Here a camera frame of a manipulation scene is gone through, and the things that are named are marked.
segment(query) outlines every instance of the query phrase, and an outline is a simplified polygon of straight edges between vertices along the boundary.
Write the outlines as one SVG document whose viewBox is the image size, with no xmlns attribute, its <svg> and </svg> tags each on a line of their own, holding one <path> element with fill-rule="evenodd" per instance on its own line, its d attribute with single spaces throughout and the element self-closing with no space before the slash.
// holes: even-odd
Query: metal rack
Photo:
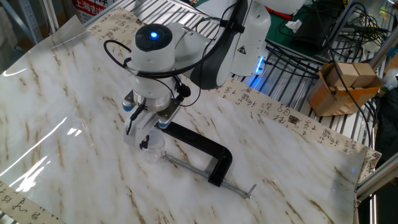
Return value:
<svg viewBox="0 0 398 224">
<path fill-rule="evenodd" d="M 37 23 L 35 14 L 33 13 L 30 0 L 18 0 L 19 6 L 21 7 L 22 13 L 25 17 L 26 24 L 18 16 L 15 10 L 7 2 L 7 0 L 0 0 L 0 3 L 4 6 L 6 11 L 10 14 L 11 18 L 14 19 L 29 40 L 34 44 L 38 44 L 43 40 L 43 35 L 40 31 L 40 27 Z M 47 27 L 49 28 L 49 34 L 53 34 L 59 29 L 57 16 L 55 15 L 54 7 L 51 0 L 40 0 L 40 4 L 43 9 L 45 20 L 47 21 Z"/>
</svg>

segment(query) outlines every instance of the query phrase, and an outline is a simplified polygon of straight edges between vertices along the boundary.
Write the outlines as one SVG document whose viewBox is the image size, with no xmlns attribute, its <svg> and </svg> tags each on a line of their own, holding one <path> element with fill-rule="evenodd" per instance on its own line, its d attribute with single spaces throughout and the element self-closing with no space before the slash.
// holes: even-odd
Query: metal pole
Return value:
<svg viewBox="0 0 398 224">
<path fill-rule="evenodd" d="M 333 30 L 328 36 L 330 44 L 333 44 L 333 42 L 337 39 L 338 34 L 341 32 L 342 28 L 344 28 L 344 25 L 347 23 L 349 17 L 352 15 L 353 11 L 355 10 L 354 3 L 357 2 L 358 0 L 352 0 L 348 3 L 346 9 L 342 13 L 336 25 L 334 26 Z"/>
<path fill-rule="evenodd" d="M 368 178 L 358 186 L 357 198 L 363 201 L 375 191 L 386 185 L 390 180 L 398 176 L 398 153 L 393 155 L 382 166 L 376 169 Z"/>
<path fill-rule="evenodd" d="M 379 51 L 374 55 L 372 60 L 369 62 L 370 66 L 376 71 L 381 63 L 386 59 L 387 52 L 391 47 L 395 47 L 398 44 L 398 26 L 391 32 L 391 35 L 385 41 L 385 43 L 380 47 Z"/>
<path fill-rule="evenodd" d="M 32 6 L 30 5 L 29 0 L 18 0 L 18 3 L 26 19 L 27 26 L 32 32 L 34 38 L 33 44 L 36 45 L 43 40 L 43 36 L 40 31 L 39 24 L 37 23 L 35 14 L 33 13 Z"/>
<path fill-rule="evenodd" d="M 164 154 L 164 157 L 166 159 L 168 159 L 170 162 L 174 162 L 174 163 L 176 163 L 176 164 L 178 164 L 178 165 L 180 165 L 180 166 L 182 166 L 182 167 L 184 167 L 184 168 L 186 168 L 186 169 L 188 169 L 188 170 L 190 170 L 190 171 L 192 171 L 194 173 L 197 173 L 197 174 L 201 175 L 204 178 L 208 179 L 209 176 L 210 176 L 205 171 L 202 171 L 202 170 L 200 170 L 200 169 L 198 169 L 198 168 L 196 168 L 194 166 L 191 166 L 190 164 L 187 164 L 186 162 L 181 161 L 180 159 L 177 159 L 176 157 L 170 156 L 166 152 Z M 229 184 L 229 183 L 227 183 L 225 181 L 223 181 L 221 183 L 221 185 L 226 187 L 226 188 L 228 188 L 228 189 L 230 189 L 230 190 L 232 190 L 232 191 L 235 191 L 236 193 L 242 195 L 244 198 L 248 198 L 248 199 L 251 198 L 251 192 L 256 187 L 256 184 L 254 184 L 253 187 L 251 187 L 249 192 L 245 192 L 245 191 L 243 191 L 243 190 L 241 190 L 241 189 L 239 189 L 239 188 L 237 188 L 237 187 L 235 187 L 235 186 L 233 186 L 233 185 L 231 185 L 231 184 Z"/>
<path fill-rule="evenodd" d="M 21 27 L 22 31 L 24 31 L 25 35 L 33 44 L 37 44 L 37 41 L 35 40 L 35 37 L 32 34 L 32 31 L 29 30 L 29 28 L 24 24 L 22 19 L 18 16 L 18 14 L 15 12 L 15 10 L 10 6 L 10 4 L 7 2 L 7 0 L 0 0 L 0 3 L 4 6 L 6 11 L 10 14 L 11 18 L 15 20 L 15 22 Z"/>
<path fill-rule="evenodd" d="M 47 28 L 49 35 L 55 33 L 59 29 L 57 16 L 55 15 L 54 7 L 51 0 L 40 0 L 40 5 L 47 21 Z"/>
</svg>

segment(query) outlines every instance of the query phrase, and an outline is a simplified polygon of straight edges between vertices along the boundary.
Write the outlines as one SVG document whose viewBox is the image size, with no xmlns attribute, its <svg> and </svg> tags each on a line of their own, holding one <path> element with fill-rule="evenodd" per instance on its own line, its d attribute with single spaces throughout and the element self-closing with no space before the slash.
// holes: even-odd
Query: red sign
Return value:
<svg viewBox="0 0 398 224">
<path fill-rule="evenodd" d="M 73 5 L 76 7 L 76 9 L 92 16 L 97 15 L 105 9 L 105 7 L 89 0 L 73 0 Z"/>
</svg>

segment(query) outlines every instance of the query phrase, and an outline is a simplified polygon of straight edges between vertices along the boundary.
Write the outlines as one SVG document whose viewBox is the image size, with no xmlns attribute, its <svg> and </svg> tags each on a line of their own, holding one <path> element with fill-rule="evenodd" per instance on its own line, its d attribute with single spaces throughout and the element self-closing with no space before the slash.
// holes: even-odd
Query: cable wire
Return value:
<svg viewBox="0 0 398 224">
<path fill-rule="evenodd" d="M 335 56 L 333 55 L 333 50 L 332 50 L 332 48 L 331 48 L 331 44 L 330 44 L 330 42 L 329 42 L 329 40 L 328 40 L 328 38 L 327 38 L 327 34 L 326 34 L 326 31 L 325 31 L 325 28 L 324 28 L 323 25 L 322 25 L 322 19 L 321 19 L 320 15 L 319 15 L 318 8 L 317 8 L 317 6 L 315 5 L 315 1 L 314 1 L 314 0 L 312 0 L 312 4 L 314 4 L 315 12 L 316 12 L 316 14 L 317 14 L 318 21 L 319 21 L 319 23 L 320 23 L 320 25 L 321 25 L 322 32 L 323 32 L 323 35 L 324 35 L 325 40 L 326 40 L 326 45 L 327 45 L 327 47 L 329 48 L 329 51 L 330 51 L 330 54 L 331 54 L 331 60 L 332 60 L 334 66 L 335 66 L 335 68 L 336 68 L 337 75 L 338 75 L 339 79 L 341 80 L 341 82 L 342 82 L 344 88 L 346 89 L 346 91 L 347 91 L 349 97 L 353 100 L 355 106 L 356 106 L 356 107 L 358 108 L 358 110 L 361 112 L 362 117 L 363 117 L 363 119 L 365 120 L 365 123 L 366 123 L 366 130 L 368 131 L 369 147 L 370 147 L 370 146 L 371 146 L 371 142 L 372 142 L 371 140 L 372 140 L 372 139 L 371 139 L 371 132 L 370 132 L 370 129 L 369 129 L 368 120 L 366 119 L 366 116 L 365 116 L 363 110 L 361 109 L 361 107 L 358 105 L 358 103 L 356 102 L 356 100 L 354 99 L 354 97 L 352 96 L 352 94 L 349 92 L 348 87 L 346 86 L 346 83 L 344 82 L 343 78 L 341 77 L 341 72 L 340 72 L 339 69 L 338 69 L 337 62 L 336 62 L 336 60 L 335 60 Z"/>
</svg>

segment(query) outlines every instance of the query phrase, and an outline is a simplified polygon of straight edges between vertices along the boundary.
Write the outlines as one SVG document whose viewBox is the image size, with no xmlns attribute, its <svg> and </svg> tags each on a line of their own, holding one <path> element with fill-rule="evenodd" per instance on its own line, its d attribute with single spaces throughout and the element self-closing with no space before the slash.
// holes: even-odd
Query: plastic sheet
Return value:
<svg viewBox="0 0 398 224">
<path fill-rule="evenodd" d="M 245 200 L 167 161 L 148 164 L 124 144 L 130 90 L 128 72 L 74 17 L 0 76 L 0 180 L 66 223 L 352 222 L 364 154 L 204 91 L 174 121 L 232 152 L 226 180 L 257 184 Z M 170 136 L 165 150 L 199 169 L 210 161 Z"/>
</svg>

